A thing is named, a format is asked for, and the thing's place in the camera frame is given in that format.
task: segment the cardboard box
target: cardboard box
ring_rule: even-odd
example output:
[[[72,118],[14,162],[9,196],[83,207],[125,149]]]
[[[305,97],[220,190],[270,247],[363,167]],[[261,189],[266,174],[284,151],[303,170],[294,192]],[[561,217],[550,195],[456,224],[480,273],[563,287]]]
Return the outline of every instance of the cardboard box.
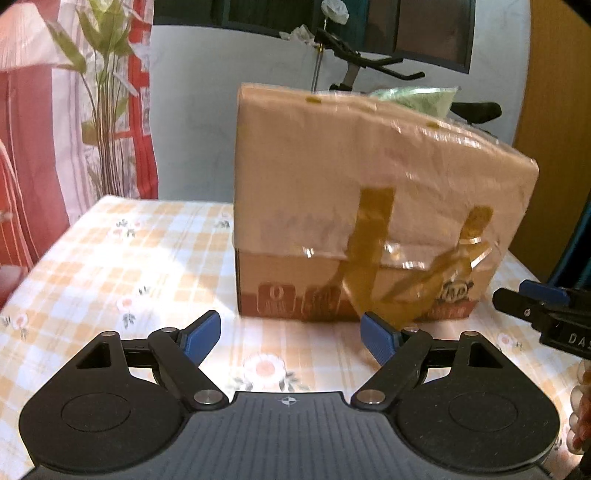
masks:
[[[393,103],[244,85],[235,158],[245,316],[398,327],[463,318],[525,213],[537,165]]]

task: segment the green plastic bag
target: green plastic bag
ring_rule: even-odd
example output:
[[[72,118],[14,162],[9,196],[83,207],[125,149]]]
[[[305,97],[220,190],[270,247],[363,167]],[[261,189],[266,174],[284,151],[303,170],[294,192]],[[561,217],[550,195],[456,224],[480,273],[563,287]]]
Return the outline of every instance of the green plastic bag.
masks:
[[[390,90],[376,90],[370,93],[369,96],[395,102],[427,115],[445,118],[449,113],[457,91],[457,87],[397,87],[390,88]]]

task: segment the wooden cabinet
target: wooden cabinet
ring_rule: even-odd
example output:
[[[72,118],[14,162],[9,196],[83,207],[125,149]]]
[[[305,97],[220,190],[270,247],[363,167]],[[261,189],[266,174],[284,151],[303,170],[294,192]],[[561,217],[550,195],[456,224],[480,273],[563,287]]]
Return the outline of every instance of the wooden cabinet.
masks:
[[[591,27],[562,0],[531,0],[530,43],[514,145],[540,178],[511,251],[546,280],[591,189]]]

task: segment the triangular cutout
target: triangular cutout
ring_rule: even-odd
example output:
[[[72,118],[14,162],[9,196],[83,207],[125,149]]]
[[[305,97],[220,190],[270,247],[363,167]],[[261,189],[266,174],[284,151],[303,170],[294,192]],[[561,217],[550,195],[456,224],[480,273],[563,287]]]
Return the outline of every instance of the triangular cutout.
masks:
[[[481,343],[472,344],[468,366],[478,368],[503,368],[499,361]]]
[[[77,368],[107,368],[111,366],[111,352],[108,343],[99,343],[76,365]]]

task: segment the table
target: table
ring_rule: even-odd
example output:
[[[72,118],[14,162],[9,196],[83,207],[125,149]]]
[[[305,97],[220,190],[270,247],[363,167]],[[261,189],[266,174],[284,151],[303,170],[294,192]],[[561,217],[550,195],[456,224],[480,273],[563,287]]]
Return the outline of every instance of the table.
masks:
[[[49,250],[0,312],[0,479],[32,467],[17,429],[25,402],[104,330],[145,338],[217,310],[222,336],[201,369],[230,398],[236,390],[342,390],[348,399],[376,371],[355,322],[238,316],[232,213],[223,203],[107,196]],[[533,277],[508,254],[470,318],[421,328],[449,339],[482,332],[544,390],[563,424],[547,467],[563,478],[577,461],[565,442],[579,359],[541,346],[539,333],[490,302],[496,288],[525,278]]]

